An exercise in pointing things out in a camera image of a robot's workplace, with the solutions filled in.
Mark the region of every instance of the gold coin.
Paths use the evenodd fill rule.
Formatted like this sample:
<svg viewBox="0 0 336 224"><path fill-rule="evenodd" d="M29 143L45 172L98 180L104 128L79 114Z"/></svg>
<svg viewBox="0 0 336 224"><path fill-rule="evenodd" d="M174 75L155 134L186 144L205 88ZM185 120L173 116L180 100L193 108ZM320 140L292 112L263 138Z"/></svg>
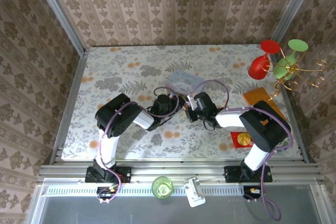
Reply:
<svg viewBox="0 0 336 224"><path fill-rule="evenodd" d="M246 146L249 145L249 143L251 143L251 137L248 133L240 133L237 137L238 143Z"/></svg>

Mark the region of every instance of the floral tablecloth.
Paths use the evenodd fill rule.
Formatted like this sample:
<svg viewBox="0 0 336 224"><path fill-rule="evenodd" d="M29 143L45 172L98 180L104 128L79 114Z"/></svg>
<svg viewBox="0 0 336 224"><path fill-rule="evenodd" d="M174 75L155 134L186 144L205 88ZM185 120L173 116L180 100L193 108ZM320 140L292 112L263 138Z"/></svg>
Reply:
<svg viewBox="0 0 336 224"><path fill-rule="evenodd" d="M96 111L122 92L145 108L152 105L153 90L165 86L175 69L226 84L230 91L229 108L247 105L242 96L247 91L264 87L271 93L276 81L272 74L257 81L247 73L251 62L263 54L259 45L92 48L62 159L94 159L99 142ZM219 84L209 83L204 91L215 104L224 105L226 92ZM275 103L287 117L281 95ZM249 149L235 149L230 131L244 128L208 131L201 121L190 123L181 110L152 132L132 124L119 138L117 158L244 158ZM275 156L299 158L300 154L294 143L292 148Z"/></svg>

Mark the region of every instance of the brown patterned wallpaper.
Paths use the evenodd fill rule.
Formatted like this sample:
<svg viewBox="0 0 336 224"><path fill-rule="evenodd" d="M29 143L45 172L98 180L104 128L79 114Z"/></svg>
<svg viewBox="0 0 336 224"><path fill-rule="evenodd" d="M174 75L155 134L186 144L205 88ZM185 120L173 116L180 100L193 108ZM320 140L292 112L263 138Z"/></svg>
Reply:
<svg viewBox="0 0 336 224"><path fill-rule="evenodd" d="M289 0L60 0L86 47L251 44L270 38Z"/></svg>
<svg viewBox="0 0 336 224"><path fill-rule="evenodd" d="M312 160L320 163L325 184L336 209L336 0L304 0L281 44L299 38L309 45L303 64L307 69L318 69L316 59L329 62L328 72L303 74L315 83L323 77L327 90L313 88L299 81L300 88L291 94L291 103L300 131Z"/></svg>
<svg viewBox="0 0 336 224"><path fill-rule="evenodd" d="M46 0L0 0L0 223L23 223L78 55Z"/></svg>

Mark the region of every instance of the table surface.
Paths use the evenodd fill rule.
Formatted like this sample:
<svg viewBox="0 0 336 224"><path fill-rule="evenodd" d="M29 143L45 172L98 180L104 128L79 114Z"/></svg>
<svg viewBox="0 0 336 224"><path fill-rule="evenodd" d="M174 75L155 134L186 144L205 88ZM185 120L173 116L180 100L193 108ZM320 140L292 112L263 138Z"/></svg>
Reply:
<svg viewBox="0 0 336 224"><path fill-rule="evenodd" d="M268 73L263 80L254 80L247 73L252 61L263 54L259 45L92 48L62 159L94 159L99 142L96 111L120 93L145 108L151 106L155 100L153 90L165 86L176 69L226 84L230 91L229 108L246 106L243 93L256 88L264 87L268 93L273 92L276 82L273 74ZM218 107L224 105L226 92L222 86L209 83L204 91ZM274 102L289 121L282 96L277 96ZM185 112L180 111L152 132L132 124L119 138L117 158L244 158L249 148L235 149L230 135L230 131L244 130L228 127L208 131L201 121L190 123ZM296 142L274 157L300 158Z"/></svg>

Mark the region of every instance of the green glass cup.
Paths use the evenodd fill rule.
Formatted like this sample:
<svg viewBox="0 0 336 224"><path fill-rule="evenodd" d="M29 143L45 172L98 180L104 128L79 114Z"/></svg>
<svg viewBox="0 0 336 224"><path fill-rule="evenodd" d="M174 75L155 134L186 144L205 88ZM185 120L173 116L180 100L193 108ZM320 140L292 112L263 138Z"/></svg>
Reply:
<svg viewBox="0 0 336 224"><path fill-rule="evenodd" d="M173 182L167 177L158 177L152 184L152 192L158 199L167 199L173 193Z"/></svg>

